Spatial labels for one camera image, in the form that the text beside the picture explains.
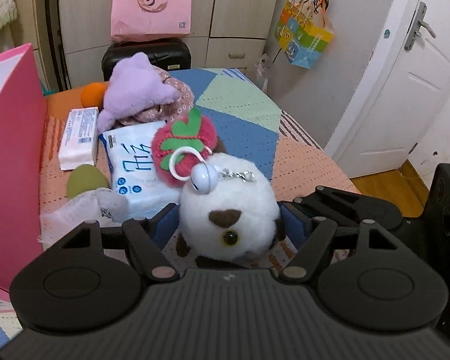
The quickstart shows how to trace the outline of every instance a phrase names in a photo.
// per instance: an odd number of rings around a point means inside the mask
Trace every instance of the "red strawberry plush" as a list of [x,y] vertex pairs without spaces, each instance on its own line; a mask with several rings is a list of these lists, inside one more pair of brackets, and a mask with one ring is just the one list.
[[[217,132],[212,121],[206,116],[201,116],[196,107],[191,109],[188,116],[160,128],[151,141],[155,169],[161,180],[171,187],[181,187],[184,184],[183,181],[174,178],[169,171],[170,156],[183,146],[193,147],[204,159],[210,155],[206,148],[213,151],[217,146]],[[176,159],[175,171],[179,176],[187,177],[198,163],[198,158],[192,154],[181,155]]]

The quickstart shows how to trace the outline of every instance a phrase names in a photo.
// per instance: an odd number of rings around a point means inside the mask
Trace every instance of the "black suitcase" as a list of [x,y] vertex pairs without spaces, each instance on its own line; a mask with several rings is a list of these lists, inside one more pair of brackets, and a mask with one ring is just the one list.
[[192,62],[187,45],[177,38],[143,43],[117,43],[111,45],[102,58],[103,79],[110,79],[118,61],[140,52],[147,54],[152,65],[165,71],[190,69]]

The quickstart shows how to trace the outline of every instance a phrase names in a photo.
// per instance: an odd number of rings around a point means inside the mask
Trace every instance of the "door frame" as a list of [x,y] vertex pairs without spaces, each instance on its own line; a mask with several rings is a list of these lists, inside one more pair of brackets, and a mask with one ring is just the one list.
[[[362,126],[379,97],[407,38],[419,0],[392,0],[382,32],[370,62],[340,122],[325,146],[325,152],[338,162]],[[385,31],[390,37],[385,39]]]

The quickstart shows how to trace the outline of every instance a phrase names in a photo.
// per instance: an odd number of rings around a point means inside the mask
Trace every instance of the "drawer handle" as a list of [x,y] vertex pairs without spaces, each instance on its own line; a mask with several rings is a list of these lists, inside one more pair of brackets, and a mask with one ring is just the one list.
[[246,56],[245,53],[243,53],[243,54],[230,54],[230,53],[228,53],[228,58],[230,58],[230,59],[244,59],[245,56]]

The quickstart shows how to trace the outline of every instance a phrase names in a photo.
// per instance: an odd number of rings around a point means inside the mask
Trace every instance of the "white ring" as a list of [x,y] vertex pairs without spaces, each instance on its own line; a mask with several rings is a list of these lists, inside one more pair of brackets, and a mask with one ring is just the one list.
[[170,160],[168,162],[168,167],[170,168],[171,175],[174,178],[176,178],[177,180],[188,181],[188,180],[190,180],[190,176],[182,177],[182,176],[179,176],[175,171],[175,160],[179,155],[182,155],[183,153],[193,154],[195,157],[197,157],[200,160],[200,162],[203,162],[203,163],[205,163],[205,160],[203,159],[202,155],[197,150],[195,150],[193,147],[190,147],[190,146],[179,147],[178,149],[176,149],[173,152],[173,154],[171,155]]

